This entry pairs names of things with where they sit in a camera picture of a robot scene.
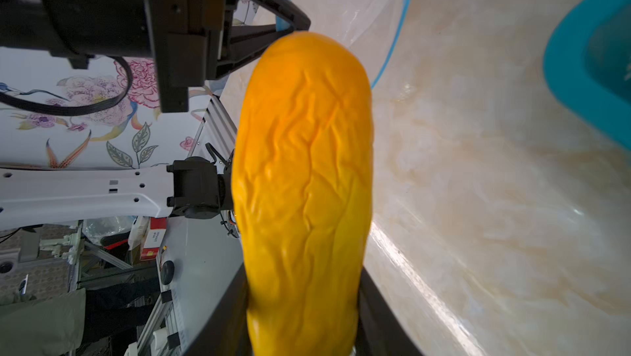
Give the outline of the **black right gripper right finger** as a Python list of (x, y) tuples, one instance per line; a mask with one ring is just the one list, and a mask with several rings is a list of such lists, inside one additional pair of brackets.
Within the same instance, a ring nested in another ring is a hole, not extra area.
[(356, 355), (415, 355), (423, 353), (400, 325), (366, 268), (358, 290)]

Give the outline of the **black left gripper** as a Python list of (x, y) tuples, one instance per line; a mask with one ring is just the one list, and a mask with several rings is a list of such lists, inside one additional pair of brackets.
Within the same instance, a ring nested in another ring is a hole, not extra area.
[(161, 107), (188, 108), (187, 90), (223, 78), (311, 20), (289, 0), (250, 0), (289, 24), (232, 25), (240, 0), (1, 0), (1, 44), (41, 50), (86, 69), (95, 56), (154, 62)]

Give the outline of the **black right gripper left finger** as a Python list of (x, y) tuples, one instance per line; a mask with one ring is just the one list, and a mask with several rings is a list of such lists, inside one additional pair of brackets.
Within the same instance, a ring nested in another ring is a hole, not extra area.
[(248, 284), (242, 264), (199, 335), (183, 355), (251, 355), (246, 323)]

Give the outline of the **clear zip-top bag blue zipper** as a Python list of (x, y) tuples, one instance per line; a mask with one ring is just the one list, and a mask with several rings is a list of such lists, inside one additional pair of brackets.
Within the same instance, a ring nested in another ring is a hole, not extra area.
[(289, 0), (310, 30), (334, 39), (362, 63), (376, 86), (399, 40), (411, 0)]

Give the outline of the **yellow mango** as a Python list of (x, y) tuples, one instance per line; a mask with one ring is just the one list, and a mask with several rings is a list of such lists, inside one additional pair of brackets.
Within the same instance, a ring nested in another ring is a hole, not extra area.
[(248, 83), (232, 190), (257, 355), (348, 355), (371, 228), (371, 85), (333, 39), (294, 33)]

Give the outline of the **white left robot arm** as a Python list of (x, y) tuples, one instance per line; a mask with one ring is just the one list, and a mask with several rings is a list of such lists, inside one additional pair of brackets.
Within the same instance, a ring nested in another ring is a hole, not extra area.
[[(4, 108), (55, 120), (112, 110), (128, 100), (139, 75), (133, 57), (151, 59), (159, 109), (184, 113), (189, 91), (258, 59), (275, 41), (311, 21), (291, 0), (1, 0), (1, 44), (41, 50), (85, 70), (97, 56), (123, 70), (123, 89), (88, 104), (54, 106), (5, 87)], [(210, 219), (233, 208), (228, 172), (193, 157), (145, 168), (153, 152), (143, 125), (133, 154), (114, 146), (117, 171), (67, 170), (49, 156), (46, 170), (1, 170), (1, 224), (26, 228), (107, 216)]]

